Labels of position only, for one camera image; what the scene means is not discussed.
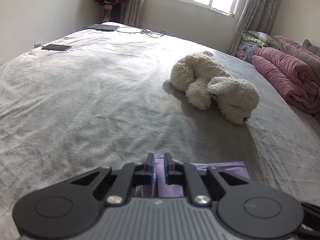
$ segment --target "plush toy ear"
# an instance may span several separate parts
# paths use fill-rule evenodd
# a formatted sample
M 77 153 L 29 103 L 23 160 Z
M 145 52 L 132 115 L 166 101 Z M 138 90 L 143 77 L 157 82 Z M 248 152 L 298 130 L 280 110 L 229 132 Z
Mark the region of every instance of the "plush toy ear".
M 208 84 L 207 90 L 214 95 L 230 93 L 236 87 L 233 77 L 214 77 Z

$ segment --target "purple cloth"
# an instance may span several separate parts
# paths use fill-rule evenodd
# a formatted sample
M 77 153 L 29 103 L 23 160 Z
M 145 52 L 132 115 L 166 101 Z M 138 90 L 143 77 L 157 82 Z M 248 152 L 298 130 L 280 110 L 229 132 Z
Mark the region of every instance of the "purple cloth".
M 250 179 L 249 173 L 243 162 L 231 162 L 231 163 L 192 163 L 198 170 L 206 170 L 208 166 L 214 166 L 216 168 L 225 169 L 231 171 L 237 175 L 240 175 L 246 179 Z M 155 157 L 155 172 L 154 182 L 151 186 L 142 186 L 141 190 L 143 197 L 183 197 L 182 186 L 179 185 L 167 185 L 164 177 L 164 156 L 158 155 Z

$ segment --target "green patterned pillowcase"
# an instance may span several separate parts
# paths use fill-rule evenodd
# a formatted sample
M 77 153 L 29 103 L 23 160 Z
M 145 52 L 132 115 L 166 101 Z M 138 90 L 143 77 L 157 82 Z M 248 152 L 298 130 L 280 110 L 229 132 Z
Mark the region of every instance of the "green patterned pillowcase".
M 270 45 L 270 47 L 280 50 L 279 44 L 270 35 L 256 31 L 248 31 L 248 33 L 251 34 L 253 37 L 256 37 L 257 39 Z
M 257 43 L 259 45 L 259 47 L 261 47 L 261 48 L 269 47 L 268 44 L 266 44 L 262 40 L 257 39 L 256 37 L 252 36 L 246 30 L 243 30 L 241 32 L 241 35 L 242 35 L 242 38 L 243 38 L 244 41 Z

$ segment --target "gray pillow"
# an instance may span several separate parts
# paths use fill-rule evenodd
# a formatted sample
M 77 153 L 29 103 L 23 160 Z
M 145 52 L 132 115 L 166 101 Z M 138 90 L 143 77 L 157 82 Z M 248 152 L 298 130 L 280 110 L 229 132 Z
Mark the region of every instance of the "gray pillow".
M 313 54 L 316 54 L 318 57 L 320 57 L 320 47 L 313 45 L 309 40 L 305 40 L 302 44 L 302 47 L 305 49 L 311 51 Z

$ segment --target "white stuffed animal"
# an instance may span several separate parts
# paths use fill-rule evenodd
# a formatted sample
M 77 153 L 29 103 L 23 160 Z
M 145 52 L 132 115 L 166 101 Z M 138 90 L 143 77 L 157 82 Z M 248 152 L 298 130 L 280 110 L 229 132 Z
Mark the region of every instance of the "white stuffed animal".
M 259 91 L 247 80 L 235 79 L 208 51 L 189 54 L 172 68 L 170 83 L 185 92 L 188 103 L 199 110 L 211 104 L 211 94 L 225 119 L 242 125 L 251 117 L 260 100 Z
M 220 76 L 229 77 L 231 74 L 205 50 L 178 60 L 171 70 L 170 83 L 176 90 L 186 93 L 189 104 L 206 110 L 211 104 L 208 83 L 213 77 Z
M 233 77 L 212 78 L 208 91 L 217 97 L 221 113 L 233 125 L 245 124 L 260 101 L 259 91 L 251 82 Z

